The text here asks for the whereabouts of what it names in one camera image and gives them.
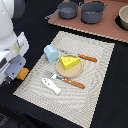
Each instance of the gray pan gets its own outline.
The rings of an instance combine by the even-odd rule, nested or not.
[[[98,23],[101,21],[102,15],[107,8],[108,4],[104,5],[104,3],[100,1],[92,1],[82,4],[81,19],[88,24]]]
[[[62,2],[57,6],[57,8],[58,10],[55,13],[46,16],[45,19],[49,19],[51,16],[57,13],[63,19],[72,19],[77,16],[78,5],[74,2]]]

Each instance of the cheese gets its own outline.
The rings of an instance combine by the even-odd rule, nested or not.
[[[68,69],[73,65],[79,63],[79,58],[61,56],[61,62],[64,66],[64,69]]]

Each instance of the butter knife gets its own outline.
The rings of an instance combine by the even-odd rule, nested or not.
[[[67,79],[67,78],[61,78],[61,77],[57,76],[56,74],[54,74],[52,72],[49,72],[49,71],[45,71],[44,72],[44,75],[46,75],[47,77],[52,78],[52,79],[62,80],[64,82],[68,83],[68,84],[74,85],[74,86],[79,87],[79,88],[82,88],[82,89],[85,88],[85,86],[83,84],[81,84],[81,83],[72,81],[72,80]]]
[[[62,53],[65,53],[65,54],[72,54],[72,53],[70,53],[68,51],[65,51],[65,50],[62,50],[62,49],[58,49],[58,50],[60,52],[62,52]],[[92,57],[81,55],[81,54],[75,54],[75,53],[73,53],[73,54],[76,55],[76,56],[78,56],[78,57],[80,57],[80,58],[82,58],[82,59],[93,61],[93,62],[97,62],[97,59],[96,58],[92,58]]]

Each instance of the placemat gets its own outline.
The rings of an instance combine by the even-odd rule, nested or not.
[[[43,54],[14,95],[84,128],[89,128],[114,44],[59,31],[51,45],[57,49],[61,48],[98,59],[96,63],[82,60],[84,64],[82,73],[72,78],[72,80],[84,84],[85,89],[64,83],[61,80],[53,80],[62,90],[59,95],[56,95],[43,85],[41,79],[47,78],[44,75],[45,70],[59,75],[55,68],[56,62],[49,64]]]
[[[91,2],[92,0],[84,0],[85,3]],[[78,7],[77,16],[73,19],[62,19],[58,14],[53,15],[48,23],[52,25],[57,25],[65,27],[68,29],[73,29],[75,31],[81,31],[113,40],[118,40],[128,43],[128,31],[122,29],[118,23],[116,23],[117,17],[119,15],[119,10],[128,5],[127,3],[109,1],[109,0],[100,0],[105,5],[108,4],[108,8],[104,11],[102,19],[99,23],[96,24],[86,24],[81,21],[81,8]]]

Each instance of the bowl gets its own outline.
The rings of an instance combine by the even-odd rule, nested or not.
[[[128,30],[128,5],[119,10],[119,17],[122,27]]]

